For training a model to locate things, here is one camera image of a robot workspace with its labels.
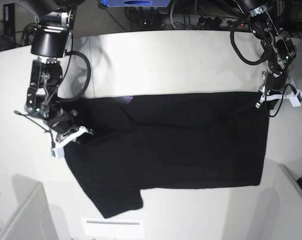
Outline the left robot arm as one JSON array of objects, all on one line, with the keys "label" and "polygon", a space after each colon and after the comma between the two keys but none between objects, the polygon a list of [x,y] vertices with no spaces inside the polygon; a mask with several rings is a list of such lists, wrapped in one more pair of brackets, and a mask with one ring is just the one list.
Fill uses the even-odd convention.
[{"label": "left robot arm", "polygon": [[[271,0],[237,0],[236,4],[241,13],[230,30],[231,45],[237,56],[247,65],[257,66],[267,62],[268,68],[263,76],[264,82],[259,91],[261,98],[256,103],[260,108],[270,99],[271,93],[285,92],[288,80],[289,65],[296,58],[297,51],[290,35],[279,29],[273,21],[270,11],[273,7]],[[246,59],[235,43],[235,31],[240,24],[249,26],[253,35],[260,40],[264,50],[260,59],[251,61]]]}]

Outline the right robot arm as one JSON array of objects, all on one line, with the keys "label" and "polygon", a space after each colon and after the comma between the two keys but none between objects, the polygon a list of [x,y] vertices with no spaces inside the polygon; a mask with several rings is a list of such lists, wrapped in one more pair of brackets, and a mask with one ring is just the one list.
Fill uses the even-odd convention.
[{"label": "right robot arm", "polygon": [[[32,62],[30,83],[26,94],[25,116],[43,120],[50,131],[66,136],[79,130],[74,123],[75,110],[64,110],[64,103],[73,102],[83,96],[91,78],[88,58],[74,50],[68,50],[72,43],[73,27],[77,7],[81,0],[21,0],[19,5],[35,16],[35,34],[31,53],[37,58]],[[60,59],[78,56],[87,67],[87,77],[80,92],[71,98],[58,97],[58,89],[66,72]]]}]

